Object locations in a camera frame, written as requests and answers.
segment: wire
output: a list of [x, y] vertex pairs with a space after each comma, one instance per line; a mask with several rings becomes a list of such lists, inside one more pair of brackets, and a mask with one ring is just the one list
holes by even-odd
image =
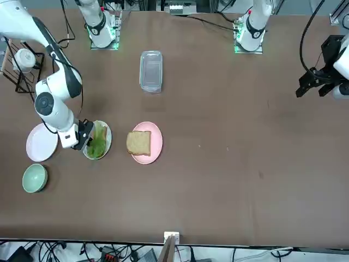
[[99, 252], [102, 253], [102, 251], [103, 251], [103, 248], [102, 248], [102, 247], [98, 247], [95, 243], [92, 243], [92, 244], [98, 249]]
[[232, 255], [232, 258], [231, 258], [231, 262], [234, 262], [235, 252], [236, 252], [236, 248], [234, 248], [233, 255]]
[[230, 4], [231, 4], [231, 7], [235, 4], [236, 0], [230, 0], [229, 3], [227, 3], [227, 5], [221, 10], [221, 12], [223, 12]]
[[55, 73], [55, 60], [52, 60], [52, 72]]
[[247, 14], [247, 12], [248, 12], [249, 10], [251, 10], [251, 9], [252, 9], [252, 7], [253, 7], [253, 6], [251, 6], [249, 9], [247, 9], [247, 11], [245, 12], [245, 14]]
[[28, 242], [28, 243], [26, 243], [23, 247], [26, 247], [26, 246], [28, 246], [29, 244], [30, 244], [31, 242]]
[[178, 256], [179, 256], [179, 261], [182, 262], [182, 258], [180, 257], [180, 252], [179, 252], [179, 249], [178, 247], [176, 246], [176, 249], [177, 249], [177, 252], [178, 252]]
[[88, 257], [87, 250], [86, 250], [86, 243], [83, 244], [83, 251], [84, 251], [84, 253], [85, 253], [85, 256], [86, 256], [87, 260], [88, 260], [89, 262], [93, 262], [93, 260], [91, 260], [91, 259]]
[[[135, 250], [133, 250], [133, 252], [136, 252], [136, 251], [138, 251], [139, 249], [141, 249], [142, 247], [144, 247], [145, 245], [143, 245], [143, 246], [140, 246], [139, 248], [136, 248]], [[122, 260], [121, 262], [124, 262], [124, 261], [126, 261], [129, 257], [131, 256], [131, 254], [129, 254], [124, 260]]]
[[47, 255], [47, 259], [46, 261], [48, 261], [50, 258], [52, 258], [52, 255], [53, 255], [53, 258], [55, 260], [55, 262], [60, 262], [59, 259], [57, 258], [56, 254], [55, 254], [55, 251], [54, 249], [59, 246], [59, 243], [55, 243], [53, 245], [51, 245], [50, 243], [47, 243], [50, 247], [47, 247], [47, 245], [45, 244], [45, 246], [49, 249], [49, 253]]
[[343, 19], [342, 19], [342, 26], [345, 28], [345, 29], [348, 29], [349, 30], [349, 27], [346, 27], [344, 25], [344, 19], [348, 16], [349, 14], [346, 14], [345, 16], [343, 16]]
[[[60, 48], [65, 49], [65, 48], [67, 48], [69, 46], [69, 40], [75, 40], [75, 33], [74, 33], [73, 29], [71, 29], [71, 26], [70, 26], [70, 23], [68, 21], [67, 15], [65, 13], [65, 7], [64, 7], [63, 0], [61, 0], [61, 6], [62, 6], [62, 11], [63, 11], [63, 14], [64, 14], [64, 19], [65, 19], [65, 27], [67, 29], [67, 38], [64, 38], [64, 39], [58, 41], [57, 44], [59, 45], [60, 43], [62, 43], [64, 41], [68, 41], [66, 46], [60, 46]], [[69, 30], [73, 34], [72, 38], [69, 38]]]
[[[81, 81], [82, 81], [82, 76], [81, 76], [79, 70], [77, 70], [77, 69], [76, 69], [75, 67], [73, 67], [71, 64], [68, 64], [68, 63], [65, 63], [65, 62], [63, 62], [63, 61], [60, 61], [60, 60], [58, 60], [57, 58], [51, 56], [50, 54], [49, 54], [49, 56], [50, 56], [53, 60], [55, 60], [56, 62], [61, 63], [61, 64], [65, 65], [65, 66], [67, 66], [67, 67], [73, 68], [73, 69], [78, 73], [78, 75], [79, 75], [79, 77], [81, 78]], [[81, 113], [81, 111], [82, 111], [82, 107], [83, 107], [83, 85], [81, 85], [81, 104], [80, 104], [80, 111], [79, 111], [79, 113], [77, 114], [77, 117], [80, 116], [80, 113]]]
[[226, 17], [225, 14], [223, 14], [222, 12], [217, 11], [216, 13], [217, 13], [217, 14], [220, 14], [221, 16], [223, 16], [223, 18], [224, 18], [225, 20], [227, 20], [228, 22], [234, 23], [234, 20], [229, 19], [229, 18]]
[[314, 72], [310, 71], [309, 68], [305, 65], [304, 60], [303, 60], [303, 42], [304, 42], [304, 37], [306, 32], [308, 31], [308, 28], [311, 24], [311, 22], [313, 21], [315, 15], [317, 14], [317, 12], [319, 11], [319, 9], [321, 8], [321, 6], [323, 5], [323, 3], [325, 2], [325, 0], [321, 0], [321, 2], [318, 4], [317, 8], [315, 9], [315, 11], [313, 12], [313, 14], [311, 15], [308, 23], [306, 24], [302, 37], [300, 39], [300, 44], [299, 44], [299, 58], [300, 58], [300, 62], [302, 63], [302, 66], [304, 67], [304, 69], [310, 74], [312, 75], [315, 79], [319, 79], [319, 80], [323, 80], [323, 81], [328, 81], [330, 80], [330, 78], [324, 78], [321, 76], [318, 76], [316, 74], [314, 74]]
[[319, 54], [319, 56], [318, 56], [318, 58], [317, 58], [317, 61], [316, 61], [316, 64], [315, 64], [315, 66], [314, 66], [314, 67], [316, 67], [316, 66], [317, 66], [317, 64], [318, 64], [318, 62], [319, 62], [319, 60], [320, 60], [321, 55], [322, 55], [322, 52]]
[[277, 251], [277, 254], [278, 254], [278, 255], [274, 255], [273, 252], [271, 252], [271, 255], [272, 255], [273, 257], [275, 257], [275, 258], [284, 258], [284, 257], [290, 255], [290, 254], [292, 253], [292, 251], [293, 251], [293, 250], [290, 250], [290, 251], [288, 251], [287, 253], [282, 254], [282, 255], [280, 254], [279, 251]]
[[284, 250], [289, 251], [289, 249], [293, 249], [293, 247], [282, 247], [282, 248], [276, 248], [276, 249], [272, 249], [272, 250], [266, 250], [266, 251], [259, 253], [257, 255], [250, 255], [248, 257], [238, 258], [237, 260], [235, 260], [233, 262], [241, 262], [241, 261], [245, 261], [248, 259], [259, 258], [259, 257], [263, 257], [264, 255], [271, 253], [271, 252], [284, 251]]
[[201, 21], [201, 22], [209, 23], [210, 25], [217, 26], [217, 27], [220, 27], [220, 28], [223, 28], [223, 29], [226, 29], [226, 30], [238, 32], [237, 29], [233, 29], [233, 28], [221, 26], [221, 25], [218, 25], [218, 24], [216, 24], [216, 23], [212, 23], [212, 22], [210, 22], [210, 21], [207, 21], [207, 20], [204, 20], [204, 19], [201, 19], [201, 18], [198, 18], [198, 17], [187, 16], [187, 18], [192, 18], [192, 19], [195, 19], [195, 20], [199, 20], [199, 21]]
[[109, 7], [110, 7], [111, 9], [113, 9], [113, 11], [115, 12], [114, 7], [112, 7], [112, 6], [110, 5], [110, 3], [105, 3], [105, 4], [109, 5]]
[[196, 262], [194, 250], [191, 246], [189, 246], [189, 248], [190, 248], [190, 262]]
[[[125, 253], [124, 255], [121, 255], [121, 253], [125, 250], [125, 248], [126, 248], [126, 253]], [[128, 251], [129, 251], [129, 248], [131, 249], [131, 252], [132, 252], [132, 247], [131, 247], [131, 246], [128, 246], [128, 245], [125, 246], [123, 249], [120, 250], [120, 252], [117, 254], [118, 257], [119, 257], [119, 259], [124, 259], [124, 258], [127, 257], [127, 253], [128, 253]]]

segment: black cable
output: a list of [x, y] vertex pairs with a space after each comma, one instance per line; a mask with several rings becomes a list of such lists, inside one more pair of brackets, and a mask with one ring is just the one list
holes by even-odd
[[284, 257], [290, 255], [290, 254], [292, 253], [292, 251], [293, 251], [293, 250], [290, 250], [290, 251], [288, 251], [287, 253], [282, 254], [282, 255], [280, 254], [279, 251], [277, 251], [278, 255], [274, 255], [273, 252], [271, 252], [271, 254], [272, 254], [272, 256], [275, 257], [275, 258], [284, 258]]
[[56, 256], [55, 250], [54, 250], [57, 246], [59, 246], [59, 243], [55, 243], [55, 244], [53, 244], [53, 245], [51, 245], [50, 243], [47, 243], [47, 244], [50, 246], [50, 247], [49, 247], [50, 252], [49, 252], [49, 254], [47, 255], [47, 259], [51, 258], [52, 255], [53, 255], [53, 258], [54, 258], [55, 262], [60, 262], [59, 259], [58, 259], [58, 257]]
[[318, 62], [319, 62], [319, 60], [320, 60], [321, 55], [322, 55], [322, 52], [319, 54], [319, 56], [318, 56], [318, 58], [317, 58], [317, 61], [316, 61], [316, 64], [315, 64], [315, 66], [314, 66], [314, 67], [316, 67], [316, 66], [317, 66], [317, 64], [318, 64]]
[[41, 244], [40, 248], [39, 248], [39, 262], [41, 262], [41, 249], [43, 248], [44, 243]]
[[85, 256], [89, 262], [92, 262], [92, 260], [88, 257], [87, 250], [86, 250], [86, 243], [83, 244], [83, 251], [85, 253]]
[[190, 262], [196, 262], [194, 250], [191, 246], [189, 246], [189, 248], [190, 248]]
[[165, 3], [166, 3], [166, 0], [161, 0], [161, 2], [160, 2], [160, 9], [161, 9], [161, 11], [165, 10]]
[[[129, 248], [131, 248], [131, 246], [127, 245], [125, 246], [123, 249], [120, 250], [120, 252], [117, 254], [119, 259], [124, 259], [127, 257], [127, 253], [129, 251]], [[126, 249], [126, 253], [124, 255], [121, 255], [121, 253]]]
[[55, 73], [55, 60], [52, 60], [52, 72]]
[[[138, 251], [139, 249], [141, 249], [142, 247], [144, 247], [145, 245], [143, 245], [143, 246], [140, 246], [139, 248], [136, 248], [135, 250], [133, 250], [133, 252], [136, 252], [136, 251]], [[131, 254], [129, 254], [124, 260], [122, 260], [121, 262], [124, 262], [124, 261], [126, 261], [129, 257], [131, 256]]]
[[229, 19], [229, 18], [226, 17], [225, 14], [223, 14], [222, 12], [217, 11], [216, 13], [217, 13], [217, 14], [220, 14], [221, 16], [223, 16], [223, 18], [224, 18], [225, 20], [227, 20], [228, 22], [234, 23], [234, 20]]
[[[53, 60], [55, 60], [56, 62], [61, 63], [61, 64], [65, 65], [65, 66], [67, 66], [67, 67], [73, 68], [73, 69], [78, 73], [78, 75], [79, 75], [79, 77], [81, 78], [81, 81], [82, 81], [82, 76], [81, 76], [79, 70], [77, 70], [77, 69], [76, 69], [75, 67], [73, 67], [71, 64], [68, 64], [68, 63], [65, 63], [65, 62], [63, 62], [63, 61], [60, 61], [60, 60], [56, 59], [55, 57], [53, 57], [53, 56], [51, 56], [51, 55], [49, 55], [49, 56], [50, 56]], [[81, 85], [81, 105], [80, 105], [80, 111], [79, 111], [79, 113], [77, 114], [77, 117], [80, 116], [80, 113], [81, 113], [81, 111], [82, 111], [82, 107], [83, 107], [83, 85]]]
[[346, 14], [345, 16], [343, 16], [343, 19], [342, 19], [342, 26], [345, 28], [345, 29], [348, 29], [349, 30], [349, 27], [346, 27], [344, 25], [344, 19], [348, 16], [349, 14]]
[[37, 245], [37, 243], [38, 243], [38, 242], [34, 242], [34, 244], [32, 244], [30, 247], [28, 247], [28, 248], [26, 249], [26, 251], [27, 251], [28, 254], [30, 254], [30, 253], [32, 252], [32, 250], [33, 250], [34, 247]]
[[178, 246], [176, 246], [176, 249], [177, 249], [178, 256], [179, 256], [179, 261], [182, 262], [182, 257], [180, 256], [180, 252], [179, 252]]
[[314, 72], [310, 71], [309, 68], [305, 65], [304, 60], [303, 60], [303, 42], [304, 42], [304, 37], [306, 32], [308, 31], [308, 28], [311, 24], [311, 22], [313, 21], [315, 15], [317, 14], [317, 12], [319, 11], [319, 9], [321, 8], [321, 6], [323, 5], [323, 3], [325, 2], [325, 0], [321, 0], [321, 2], [318, 4], [317, 8], [315, 9], [315, 11], [313, 12], [313, 14], [311, 15], [308, 23], [306, 24], [302, 37], [300, 39], [300, 44], [299, 44], [299, 58], [300, 58], [300, 62], [302, 63], [302, 66], [304, 67], [304, 69], [310, 74], [312, 75], [315, 79], [319, 79], [319, 80], [323, 80], [323, 81], [328, 81], [330, 80], [330, 78], [324, 78], [321, 76], [318, 76], [316, 74], [314, 74]]
[[116, 250], [115, 250], [115, 248], [114, 248], [114, 245], [113, 245], [113, 244], [111, 244], [111, 247], [113, 248], [113, 251], [114, 251], [114, 257], [116, 257], [116, 256], [117, 256], [117, 254], [116, 254]]
[[102, 253], [102, 251], [103, 251], [103, 248], [102, 247], [98, 247], [95, 243], [92, 243], [97, 249], [98, 249], [98, 251], [100, 252], [100, 253]]
[[227, 3], [227, 5], [221, 10], [221, 12], [223, 12], [230, 4], [231, 4], [231, 7], [235, 4], [236, 0], [230, 0], [229, 3]]
[[247, 11], [245, 12], [245, 14], [247, 14], [247, 12], [248, 12], [249, 10], [251, 10], [251, 9], [252, 9], [252, 7], [253, 7], [253, 6], [251, 6], [249, 9], [247, 9]]
[[198, 18], [198, 17], [187, 16], [187, 18], [192, 18], [192, 19], [195, 19], [195, 20], [199, 20], [199, 21], [201, 21], [201, 22], [209, 23], [210, 25], [217, 26], [217, 27], [220, 27], [220, 28], [223, 28], [223, 29], [226, 29], [226, 30], [238, 32], [237, 29], [233, 29], [233, 28], [221, 26], [221, 25], [218, 25], [218, 24], [216, 24], [216, 23], [212, 23], [212, 22], [210, 22], [210, 21], [207, 21], [207, 20], [204, 20], [204, 19], [201, 19], [201, 18]]
[[109, 7], [110, 7], [111, 9], [113, 9], [113, 11], [115, 12], [114, 7], [112, 7], [112, 6], [110, 5], [110, 3], [106, 3], [106, 4], [109, 5]]
[[72, 37], [72, 38], [69, 38], [69, 37], [68, 37], [68, 38], [64, 38], [64, 39], [62, 39], [62, 40], [60, 40], [60, 41], [57, 42], [57, 44], [60, 44], [60, 43], [62, 43], [62, 42], [64, 42], [64, 41], [68, 41], [66, 46], [60, 46], [62, 49], [65, 49], [65, 48], [67, 48], [67, 47], [69, 46], [69, 41], [70, 41], [70, 40], [75, 40], [75, 33], [74, 33], [73, 29], [71, 29], [71, 26], [70, 26], [70, 23], [69, 23], [69, 21], [68, 21], [67, 15], [66, 15], [66, 13], [65, 13], [65, 7], [64, 7], [63, 0], [61, 0], [61, 6], [62, 6], [63, 14], [64, 14], [65, 27], [66, 27], [66, 29], [67, 29], [67, 35], [69, 35], [69, 30], [70, 30], [71, 33], [73, 34], [73, 37]]
[[236, 252], [236, 248], [234, 248], [233, 257], [231, 258], [231, 262], [234, 262], [234, 259], [235, 259], [235, 252]]

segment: small device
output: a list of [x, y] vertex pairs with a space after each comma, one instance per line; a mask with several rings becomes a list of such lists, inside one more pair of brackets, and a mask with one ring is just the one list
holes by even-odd
[[116, 250], [108, 246], [104, 246], [100, 257], [101, 262], [118, 262], [119, 257], [117, 256]]
[[19, 247], [6, 262], [32, 262], [33, 258], [24, 247]]
[[155, 255], [154, 249], [149, 250], [144, 256], [138, 260], [138, 262], [157, 262], [157, 256]]

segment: transparent box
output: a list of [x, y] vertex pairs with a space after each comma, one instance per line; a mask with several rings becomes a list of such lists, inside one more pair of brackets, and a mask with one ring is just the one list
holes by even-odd
[[145, 51], [141, 55], [140, 85], [145, 93], [160, 93], [163, 84], [163, 55]]

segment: bread slice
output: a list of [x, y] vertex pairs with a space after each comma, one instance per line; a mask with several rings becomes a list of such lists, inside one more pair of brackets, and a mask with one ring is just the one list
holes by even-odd
[[151, 155], [151, 132], [133, 131], [127, 135], [127, 151], [135, 156]]

